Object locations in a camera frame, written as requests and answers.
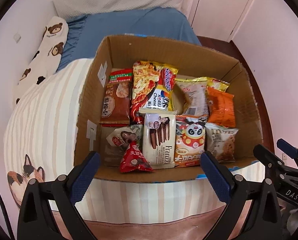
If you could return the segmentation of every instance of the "pink wall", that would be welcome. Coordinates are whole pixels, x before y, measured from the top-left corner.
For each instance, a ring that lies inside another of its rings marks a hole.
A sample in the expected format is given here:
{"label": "pink wall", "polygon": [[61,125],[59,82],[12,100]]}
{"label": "pink wall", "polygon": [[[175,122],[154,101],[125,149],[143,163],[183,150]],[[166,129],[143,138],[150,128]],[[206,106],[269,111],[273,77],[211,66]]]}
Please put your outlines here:
{"label": "pink wall", "polygon": [[233,41],[257,80],[275,143],[298,148],[298,18],[283,0],[254,0]]}

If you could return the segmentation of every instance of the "blue gripper pad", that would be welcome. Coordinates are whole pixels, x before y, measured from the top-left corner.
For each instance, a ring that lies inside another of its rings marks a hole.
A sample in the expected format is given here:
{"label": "blue gripper pad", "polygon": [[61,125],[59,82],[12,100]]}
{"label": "blue gripper pad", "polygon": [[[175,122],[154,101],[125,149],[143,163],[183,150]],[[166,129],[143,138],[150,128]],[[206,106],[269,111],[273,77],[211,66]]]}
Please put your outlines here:
{"label": "blue gripper pad", "polygon": [[99,166],[100,155],[95,153],[72,185],[70,201],[73,205],[82,200]]}
{"label": "blue gripper pad", "polygon": [[231,200],[229,183],[206,153],[201,154],[200,163],[219,200],[228,204]]}
{"label": "blue gripper pad", "polygon": [[290,143],[286,142],[285,140],[279,139],[276,142],[276,146],[286,155],[288,155],[291,159],[298,158],[298,149],[293,147]]}

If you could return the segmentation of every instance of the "panda cartoon package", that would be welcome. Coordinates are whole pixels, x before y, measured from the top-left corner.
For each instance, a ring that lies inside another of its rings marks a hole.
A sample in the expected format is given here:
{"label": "panda cartoon package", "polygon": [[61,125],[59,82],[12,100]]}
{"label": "panda cartoon package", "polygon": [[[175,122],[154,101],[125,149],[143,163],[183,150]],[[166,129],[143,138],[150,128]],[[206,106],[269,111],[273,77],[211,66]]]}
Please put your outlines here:
{"label": "panda cartoon package", "polygon": [[174,162],[176,168],[200,165],[204,153],[205,127],[207,117],[190,115],[176,116],[176,138]]}

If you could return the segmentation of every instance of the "pink fabric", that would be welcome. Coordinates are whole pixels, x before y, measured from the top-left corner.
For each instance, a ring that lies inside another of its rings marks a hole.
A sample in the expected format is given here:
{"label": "pink fabric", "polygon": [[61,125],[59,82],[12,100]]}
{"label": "pink fabric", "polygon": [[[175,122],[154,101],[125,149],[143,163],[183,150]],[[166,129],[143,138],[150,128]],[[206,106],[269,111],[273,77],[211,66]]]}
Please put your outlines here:
{"label": "pink fabric", "polygon": [[[229,239],[236,237],[248,214],[251,201],[244,205],[243,212]],[[163,224],[109,224],[85,220],[87,226],[99,240],[201,240],[212,228],[224,207],[200,215]],[[59,214],[53,212],[58,227],[64,237],[72,239]]]}

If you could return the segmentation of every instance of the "cookie package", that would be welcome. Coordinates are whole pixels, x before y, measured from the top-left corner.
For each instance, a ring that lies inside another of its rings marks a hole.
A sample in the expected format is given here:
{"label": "cookie package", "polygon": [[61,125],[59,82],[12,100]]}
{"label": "cookie package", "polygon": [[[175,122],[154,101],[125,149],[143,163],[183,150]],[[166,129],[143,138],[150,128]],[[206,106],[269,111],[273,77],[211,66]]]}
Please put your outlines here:
{"label": "cookie package", "polygon": [[169,103],[178,70],[171,65],[151,61],[137,61],[133,65],[133,88],[130,120],[143,124],[139,109],[153,108],[173,111]]}
{"label": "cookie package", "polygon": [[142,152],[139,150],[136,141],[132,141],[125,154],[122,157],[120,164],[120,172],[129,172],[129,171],[154,171]]}
{"label": "cookie package", "polygon": [[145,114],[144,157],[153,169],[173,168],[176,112],[147,108],[139,112]]}
{"label": "cookie package", "polygon": [[236,127],[233,108],[234,95],[207,87],[210,116],[208,122],[225,127]]}
{"label": "cookie package", "polygon": [[142,124],[134,124],[116,128],[106,139],[111,146],[121,147],[123,150],[126,150],[132,141],[136,141],[137,146],[142,149],[143,133],[144,126]]}
{"label": "cookie package", "polygon": [[206,88],[213,87],[224,92],[229,83],[210,77],[199,77],[194,79],[176,78],[177,86],[185,96],[183,115],[209,116],[208,104],[206,100]]}
{"label": "cookie package", "polygon": [[200,165],[204,153],[206,117],[177,115],[174,162],[176,168]]}
{"label": "cookie package", "polygon": [[214,123],[205,124],[207,135],[207,150],[218,162],[234,162],[235,136],[239,129],[229,129]]}
{"label": "cookie package", "polygon": [[129,124],[132,69],[111,72],[106,86],[101,124]]}

